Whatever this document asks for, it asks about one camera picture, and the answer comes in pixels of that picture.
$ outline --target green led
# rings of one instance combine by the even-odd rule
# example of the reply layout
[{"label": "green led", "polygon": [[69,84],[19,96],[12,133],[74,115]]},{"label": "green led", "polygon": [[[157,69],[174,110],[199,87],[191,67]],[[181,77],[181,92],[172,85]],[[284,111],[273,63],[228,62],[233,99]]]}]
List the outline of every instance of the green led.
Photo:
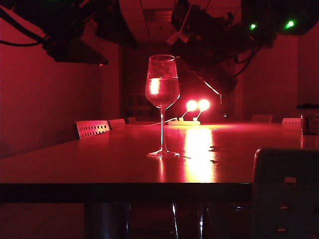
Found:
[{"label": "green led", "polygon": [[254,24],[254,23],[250,25],[250,29],[251,29],[251,30],[254,30],[256,27],[257,27],[257,25]]},{"label": "green led", "polygon": [[295,26],[295,21],[290,20],[290,21],[288,21],[287,24],[285,25],[285,29],[292,28],[293,26]]}]

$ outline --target wine glass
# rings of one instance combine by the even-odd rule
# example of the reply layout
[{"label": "wine glass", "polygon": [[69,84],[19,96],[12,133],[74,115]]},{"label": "wine glass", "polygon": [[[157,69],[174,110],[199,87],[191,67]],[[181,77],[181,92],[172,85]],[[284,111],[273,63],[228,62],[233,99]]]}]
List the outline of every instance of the wine glass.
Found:
[{"label": "wine glass", "polygon": [[167,150],[164,136],[165,110],[179,98],[175,57],[170,55],[150,57],[145,96],[155,107],[159,108],[161,125],[160,149],[149,153],[148,156],[156,158],[179,156],[179,153]]}]

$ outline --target chair backrest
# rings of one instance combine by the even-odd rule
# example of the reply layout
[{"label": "chair backrest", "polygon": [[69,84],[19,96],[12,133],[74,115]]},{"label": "chair backrest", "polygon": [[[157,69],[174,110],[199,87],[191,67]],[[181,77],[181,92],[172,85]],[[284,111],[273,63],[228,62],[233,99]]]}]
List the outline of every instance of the chair backrest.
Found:
[{"label": "chair backrest", "polygon": [[300,126],[300,118],[283,118],[282,124]]},{"label": "chair backrest", "polygon": [[254,168],[253,238],[319,238],[319,150],[263,148]]},{"label": "chair backrest", "polygon": [[111,129],[125,125],[124,119],[108,119]]},{"label": "chair backrest", "polygon": [[136,117],[128,117],[128,123],[134,123],[136,121]]},{"label": "chair backrest", "polygon": [[80,139],[110,130],[107,120],[81,120],[75,123]]},{"label": "chair backrest", "polygon": [[251,121],[252,122],[268,122],[270,123],[273,119],[273,115],[252,115]]}]

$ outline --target table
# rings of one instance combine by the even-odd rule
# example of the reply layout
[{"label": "table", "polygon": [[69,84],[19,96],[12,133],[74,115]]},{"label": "table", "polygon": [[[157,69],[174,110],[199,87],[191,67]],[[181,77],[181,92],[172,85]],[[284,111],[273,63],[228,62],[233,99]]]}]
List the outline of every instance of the table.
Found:
[{"label": "table", "polygon": [[165,134],[180,158],[147,158],[160,146],[160,125],[139,123],[2,159],[0,201],[84,203],[87,238],[126,238],[118,202],[249,201],[258,148],[319,148],[318,135],[279,123],[167,125]]}]

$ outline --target glass stem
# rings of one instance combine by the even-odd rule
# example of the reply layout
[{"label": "glass stem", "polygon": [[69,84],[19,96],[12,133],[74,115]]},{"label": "glass stem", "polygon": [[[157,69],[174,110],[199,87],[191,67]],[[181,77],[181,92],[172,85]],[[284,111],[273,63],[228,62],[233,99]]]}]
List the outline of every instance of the glass stem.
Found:
[{"label": "glass stem", "polygon": [[167,152],[166,144],[165,144],[165,136],[164,136],[164,117],[165,117],[165,109],[160,109],[160,150]]}]

